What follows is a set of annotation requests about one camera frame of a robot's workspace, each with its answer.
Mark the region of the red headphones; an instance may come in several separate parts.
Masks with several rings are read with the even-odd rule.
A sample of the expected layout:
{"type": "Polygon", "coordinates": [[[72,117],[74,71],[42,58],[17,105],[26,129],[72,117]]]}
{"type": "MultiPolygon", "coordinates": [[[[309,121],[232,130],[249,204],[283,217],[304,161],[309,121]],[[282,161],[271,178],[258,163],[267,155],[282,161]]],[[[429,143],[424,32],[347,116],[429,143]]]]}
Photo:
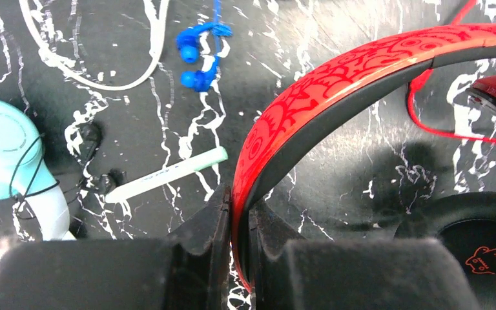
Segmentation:
{"type": "MultiPolygon", "coordinates": [[[[266,108],[243,144],[232,188],[232,252],[253,309],[249,213],[258,203],[266,204],[263,195],[315,145],[374,102],[404,84],[413,101],[433,69],[486,58],[496,58],[496,24],[396,34],[322,64],[266,108]]],[[[424,238],[437,240],[454,257],[478,309],[496,309],[496,192],[445,197],[398,221],[394,231],[372,229],[369,238],[342,239],[424,238]]]]}

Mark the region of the teal white cat-ear headphones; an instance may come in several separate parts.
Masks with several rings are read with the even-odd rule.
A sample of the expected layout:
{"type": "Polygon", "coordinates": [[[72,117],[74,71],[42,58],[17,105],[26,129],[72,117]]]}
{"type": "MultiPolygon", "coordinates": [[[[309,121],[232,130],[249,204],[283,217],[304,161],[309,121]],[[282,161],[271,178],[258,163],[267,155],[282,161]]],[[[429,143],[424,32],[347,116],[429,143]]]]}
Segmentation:
{"type": "Polygon", "coordinates": [[[44,161],[43,134],[18,108],[0,101],[0,260],[34,237],[21,228],[35,220],[43,241],[75,240],[70,209],[44,161]]]}

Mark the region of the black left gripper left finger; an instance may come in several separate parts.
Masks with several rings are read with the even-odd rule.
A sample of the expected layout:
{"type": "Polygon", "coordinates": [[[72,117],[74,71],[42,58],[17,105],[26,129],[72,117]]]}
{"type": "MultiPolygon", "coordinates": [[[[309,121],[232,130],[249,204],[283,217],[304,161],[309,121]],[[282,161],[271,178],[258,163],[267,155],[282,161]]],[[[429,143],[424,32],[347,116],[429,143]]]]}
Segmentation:
{"type": "Polygon", "coordinates": [[[162,238],[34,242],[0,261],[0,309],[226,309],[231,189],[162,238]]]}

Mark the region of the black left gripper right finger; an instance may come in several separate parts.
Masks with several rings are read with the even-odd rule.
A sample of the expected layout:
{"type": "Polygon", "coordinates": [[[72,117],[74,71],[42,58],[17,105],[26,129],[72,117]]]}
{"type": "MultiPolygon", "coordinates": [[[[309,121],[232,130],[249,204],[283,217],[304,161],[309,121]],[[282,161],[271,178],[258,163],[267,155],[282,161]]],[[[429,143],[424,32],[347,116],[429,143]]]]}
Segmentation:
{"type": "Polygon", "coordinates": [[[437,240],[308,240],[266,204],[249,213],[257,309],[478,309],[437,240]]]}

